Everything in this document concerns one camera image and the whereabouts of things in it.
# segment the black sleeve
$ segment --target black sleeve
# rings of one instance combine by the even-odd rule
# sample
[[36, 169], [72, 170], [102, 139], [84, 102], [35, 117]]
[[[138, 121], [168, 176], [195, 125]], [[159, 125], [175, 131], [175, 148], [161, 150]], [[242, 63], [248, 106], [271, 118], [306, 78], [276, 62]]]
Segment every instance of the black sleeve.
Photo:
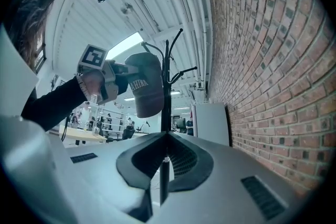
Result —
[[21, 116], [38, 123], [45, 131], [48, 131], [86, 100], [74, 77], [39, 99], [36, 98], [36, 89], [34, 89]]

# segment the wooden table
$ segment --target wooden table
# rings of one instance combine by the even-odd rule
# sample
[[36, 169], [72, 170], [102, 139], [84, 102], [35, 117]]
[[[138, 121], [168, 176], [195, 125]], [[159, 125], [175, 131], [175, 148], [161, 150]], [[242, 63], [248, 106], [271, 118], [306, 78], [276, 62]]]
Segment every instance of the wooden table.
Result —
[[[60, 125], [59, 133], [63, 134], [64, 125]], [[92, 131], [84, 131], [82, 129], [75, 129], [71, 127], [67, 127], [67, 138], [80, 140], [80, 141], [95, 141], [95, 142], [104, 142], [107, 139], [105, 137], [100, 136], [99, 134], [93, 134]]]

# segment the vent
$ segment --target vent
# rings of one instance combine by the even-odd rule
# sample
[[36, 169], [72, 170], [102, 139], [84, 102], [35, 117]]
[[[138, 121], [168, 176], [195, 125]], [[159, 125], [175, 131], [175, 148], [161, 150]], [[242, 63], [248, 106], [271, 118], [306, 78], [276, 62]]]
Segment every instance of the vent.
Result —
[[89, 153], [89, 154], [71, 157], [70, 159], [72, 160], [73, 163], [80, 163], [80, 162], [84, 162], [84, 161], [87, 161], [89, 159], [93, 159], [96, 157], [98, 156], [95, 153]]
[[266, 220], [270, 220], [284, 212], [284, 206], [255, 176], [246, 177], [241, 182]]

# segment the white cabinet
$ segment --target white cabinet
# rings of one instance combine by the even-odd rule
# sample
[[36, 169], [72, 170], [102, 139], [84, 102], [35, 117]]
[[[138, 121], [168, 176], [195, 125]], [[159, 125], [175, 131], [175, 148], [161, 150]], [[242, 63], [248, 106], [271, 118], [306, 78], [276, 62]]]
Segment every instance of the white cabinet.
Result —
[[193, 106], [194, 136], [229, 146], [229, 131], [224, 103]]

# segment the fluorescent light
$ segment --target fluorescent light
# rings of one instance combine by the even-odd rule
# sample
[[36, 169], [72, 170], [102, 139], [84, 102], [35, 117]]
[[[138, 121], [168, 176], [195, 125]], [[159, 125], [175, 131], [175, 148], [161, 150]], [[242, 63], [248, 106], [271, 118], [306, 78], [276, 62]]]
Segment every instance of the fluorescent light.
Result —
[[106, 60], [115, 58], [119, 54], [122, 54], [142, 41], [143, 39], [140, 34], [138, 32], [134, 33], [132, 36], [129, 36], [127, 39], [124, 39], [120, 43], [116, 44], [112, 49], [110, 49], [107, 53]]

